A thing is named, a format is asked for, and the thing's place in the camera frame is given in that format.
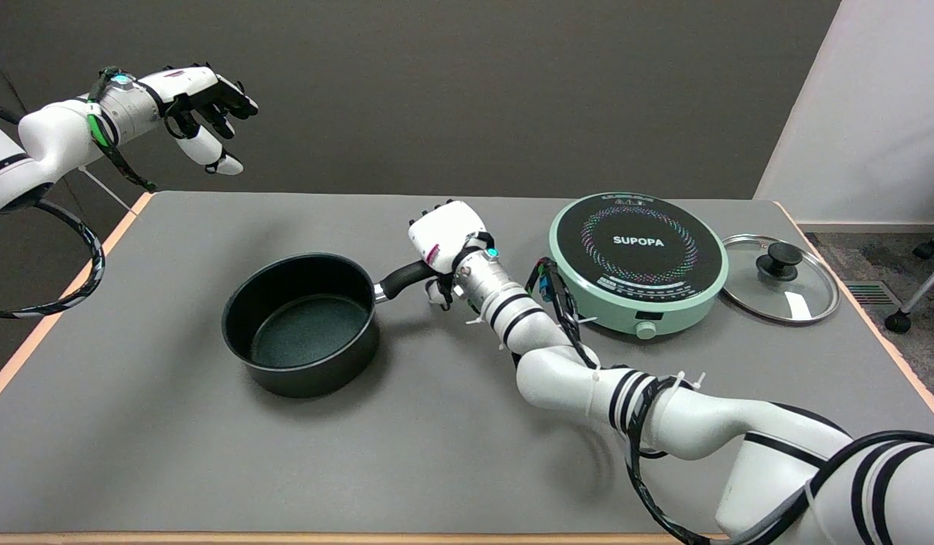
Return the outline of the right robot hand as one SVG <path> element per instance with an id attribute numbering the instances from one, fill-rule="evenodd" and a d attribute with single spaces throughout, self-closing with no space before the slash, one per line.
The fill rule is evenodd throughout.
<path id="1" fill-rule="evenodd" d="M 425 286 L 429 303 L 445 310 L 453 302 L 453 279 L 460 263 L 474 252 L 496 246 L 484 221 L 464 201 L 448 201 L 423 214 L 409 225 L 407 235 L 416 254 L 437 275 Z"/>

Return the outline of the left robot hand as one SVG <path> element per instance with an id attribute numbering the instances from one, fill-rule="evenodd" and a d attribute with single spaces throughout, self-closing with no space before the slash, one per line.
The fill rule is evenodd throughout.
<path id="1" fill-rule="evenodd" d="M 258 103 L 240 82 L 231 82 L 210 65 L 167 68 L 137 80 L 157 104 L 159 117 L 187 158 L 210 175 L 237 176 L 244 166 L 221 139 L 235 137 L 230 117 L 248 120 Z"/>

